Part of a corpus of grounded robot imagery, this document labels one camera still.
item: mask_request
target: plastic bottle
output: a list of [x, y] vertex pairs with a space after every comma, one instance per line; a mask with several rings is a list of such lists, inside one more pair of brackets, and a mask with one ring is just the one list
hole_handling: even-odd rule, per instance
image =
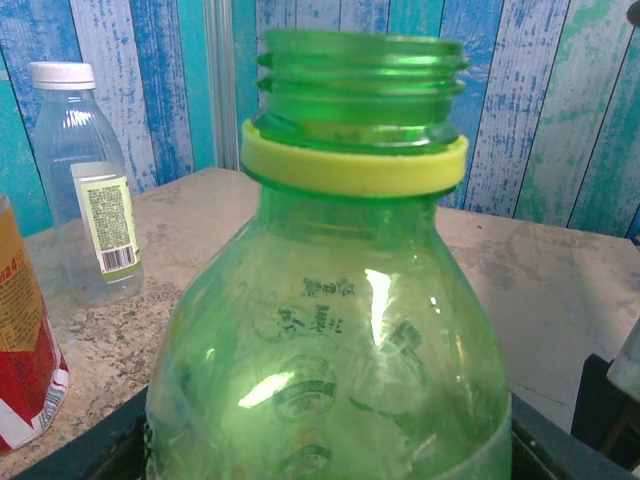
[[255, 217], [195, 278], [147, 397], [151, 479], [507, 480], [494, 333], [435, 229], [461, 46], [275, 30]]
[[91, 65], [30, 67], [42, 92], [36, 163], [71, 287], [90, 306], [132, 296], [143, 271], [131, 195], [122, 149], [93, 97]]

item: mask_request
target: wooden plank wall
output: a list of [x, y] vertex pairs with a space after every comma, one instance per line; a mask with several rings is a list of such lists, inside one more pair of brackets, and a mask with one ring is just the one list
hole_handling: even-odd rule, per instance
[[[51, 226], [31, 149], [40, 100], [30, 61], [92, 64], [96, 100], [116, 131], [134, 193], [214, 164], [202, 5], [0, 0], [0, 50], [9, 80], [0, 79], [0, 192], [10, 194], [23, 234]], [[195, 23], [184, 42], [181, 13]]]
[[640, 39], [626, 21], [629, 5], [235, 0], [238, 92], [252, 99], [239, 101], [239, 121], [257, 107], [247, 79], [255, 67], [246, 59], [264, 50], [268, 28], [454, 38], [472, 66], [461, 74], [467, 90], [451, 118], [471, 148], [464, 181], [442, 204], [633, 236], [640, 231]]

